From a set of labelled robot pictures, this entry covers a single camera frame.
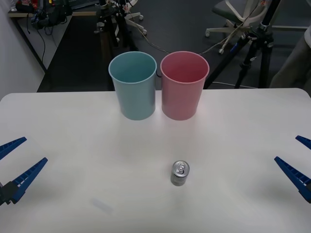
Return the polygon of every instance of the dark floor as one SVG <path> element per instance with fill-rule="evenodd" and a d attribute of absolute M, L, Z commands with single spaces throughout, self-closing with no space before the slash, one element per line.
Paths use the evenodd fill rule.
<path fill-rule="evenodd" d="M 205 38 L 205 29 L 222 27 L 225 20 L 211 12 L 219 0 L 139 0 L 132 8 L 132 13 L 141 12 L 144 20 L 139 22 L 148 31 L 148 39 L 168 51 L 187 50 L 202 52 L 223 39 L 222 33 L 211 33 Z M 304 0 L 293 2 L 283 0 L 275 25 L 308 26 L 310 23 L 310 7 Z M 95 17 L 72 17 L 55 56 L 49 66 L 52 88 L 47 76 L 44 77 L 38 92 L 47 91 L 106 91 L 111 86 L 106 74 L 101 55 L 101 44 L 96 27 Z M 152 55 L 159 66 L 166 55 L 146 43 L 136 28 L 130 27 L 133 39 L 140 51 Z M 275 32 L 275 46 L 270 64 L 269 79 L 280 69 L 293 50 L 296 42 L 303 35 L 299 32 Z M 237 41 L 233 39 L 226 52 Z M 209 62 L 211 72 L 224 58 L 219 55 L 219 47 L 215 47 L 203 56 Z M 234 84 L 249 46 L 233 59 L 216 81 Z M 252 63 L 242 85 L 258 86 L 260 59 Z M 212 84 L 212 89 L 233 88 L 223 84 Z"/>

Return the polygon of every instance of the metal stand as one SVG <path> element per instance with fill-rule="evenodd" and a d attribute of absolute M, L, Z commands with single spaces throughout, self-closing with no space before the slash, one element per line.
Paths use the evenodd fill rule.
<path fill-rule="evenodd" d="M 119 31 L 123 37 L 123 47 L 129 46 L 130 51 L 138 51 L 126 25 L 125 21 L 125 12 L 122 9 L 115 9 L 108 4 L 104 0 L 100 0 L 100 4 L 97 5 L 99 10 L 96 12 L 97 17 L 97 30 L 95 33 L 100 33 L 101 37 L 101 47 L 102 47 L 102 56 L 104 67 L 106 70 L 107 77 L 110 77 L 108 73 L 108 66 L 110 61 L 113 59 L 113 47 L 119 46 L 119 41 L 115 35 L 115 28 L 112 23 L 112 16 L 114 16 L 117 25 L 119 27 Z M 109 90 L 114 90 L 113 82 L 109 79 Z"/>
<path fill-rule="evenodd" d="M 235 89 L 239 88 L 243 79 L 245 78 L 248 70 L 251 68 L 252 61 L 256 59 L 256 53 L 262 49 L 262 58 L 259 75 L 259 88 L 265 88 L 267 86 L 267 78 L 269 74 L 270 57 L 273 47 L 273 36 L 271 32 L 268 32 L 270 21 L 279 5 L 281 0 L 273 0 L 268 8 L 267 14 L 260 25 L 251 29 L 250 32 L 245 32 L 236 45 L 231 49 L 230 53 L 220 62 L 214 72 L 206 79 L 204 88 L 207 89 L 222 72 L 222 70 L 231 62 L 231 60 L 239 53 L 239 51 L 249 42 L 252 44 L 246 55 L 245 60 L 241 64 L 241 71 L 239 72 L 239 78 L 235 85 Z"/>
<path fill-rule="evenodd" d="M 30 51 L 32 52 L 32 54 L 35 56 L 35 59 L 38 61 L 39 65 L 41 66 L 41 68 L 44 71 L 44 74 L 46 75 L 46 77 L 49 80 L 50 83 L 50 89 L 52 88 L 53 84 L 52 84 L 52 78 L 50 76 L 50 74 L 48 73 L 48 70 L 45 68 L 43 62 L 41 61 L 41 58 L 39 57 L 39 55 L 37 54 L 37 52 L 35 51 L 35 49 L 33 48 L 32 44 L 30 43 L 29 39 L 27 38 L 27 36 L 25 35 L 24 31 L 22 30 L 22 28 L 20 27 L 19 23 L 18 23 L 18 17 L 12 17 L 11 20 L 14 23 L 15 27 L 17 28 L 19 34 L 21 35 L 21 37 L 23 38 L 23 40 L 26 42 L 28 48 L 30 49 Z"/>

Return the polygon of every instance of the chair base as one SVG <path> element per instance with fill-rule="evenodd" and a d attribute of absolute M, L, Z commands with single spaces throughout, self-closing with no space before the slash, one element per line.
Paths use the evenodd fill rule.
<path fill-rule="evenodd" d="M 232 23 L 230 20 L 226 20 L 226 27 L 223 28 L 207 28 L 205 31 L 205 36 L 209 37 L 210 33 L 232 33 L 236 29 L 235 24 Z M 242 26 L 239 28 L 239 30 L 235 31 L 235 33 L 231 34 L 227 40 L 224 42 L 223 46 L 221 49 L 219 49 L 218 53 L 223 54 L 225 47 L 227 46 L 228 42 L 230 41 L 231 38 L 233 38 L 235 35 L 240 37 L 243 32 L 247 31 L 250 29 L 249 26 Z"/>

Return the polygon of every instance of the white table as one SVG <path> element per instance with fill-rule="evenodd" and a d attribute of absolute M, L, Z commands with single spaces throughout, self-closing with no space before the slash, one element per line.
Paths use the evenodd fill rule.
<path fill-rule="evenodd" d="M 0 144 L 28 138 L 0 161 L 6 183 L 46 156 L 2 233 L 309 233 L 311 205 L 278 167 L 311 177 L 311 99 L 299 89 L 204 90 L 196 115 L 131 121 L 114 92 L 11 94 Z M 182 187 L 174 161 L 190 164 Z"/>

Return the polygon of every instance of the black pole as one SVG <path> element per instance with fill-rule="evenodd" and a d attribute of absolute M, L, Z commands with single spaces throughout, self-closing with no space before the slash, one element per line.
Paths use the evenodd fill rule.
<path fill-rule="evenodd" d="M 281 0 L 272 0 L 267 13 L 265 15 L 265 17 L 263 18 L 263 21 L 261 22 L 264 26 L 269 26 L 270 21 L 274 15 L 274 13 L 276 12 L 276 9 L 278 7 L 278 5 L 280 4 Z"/>
<path fill-rule="evenodd" d="M 270 58 L 272 53 L 272 46 L 268 44 L 262 48 L 262 57 L 259 75 L 259 88 L 266 88 L 269 76 Z"/>
<path fill-rule="evenodd" d="M 208 87 L 215 81 L 218 75 L 223 71 L 223 69 L 231 62 L 231 60 L 239 53 L 239 51 L 248 43 L 249 38 L 242 35 L 237 41 L 236 45 L 230 50 L 230 53 L 220 62 L 216 69 L 211 73 L 211 75 L 206 79 L 203 89 L 208 89 Z"/>
<path fill-rule="evenodd" d="M 255 59 L 256 57 L 256 52 L 257 52 L 257 42 L 253 41 L 251 44 L 251 47 L 249 48 L 249 51 L 246 55 L 245 60 L 242 62 L 241 64 L 241 71 L 239 72 L 239 78 L 237 80 L 237 83 L 234 86 L 234 89 L 238 89 L 243 81 L 243 79 L 245 78 L 248 70 L 251 68 L 251 64 L 252 61 Z"/>

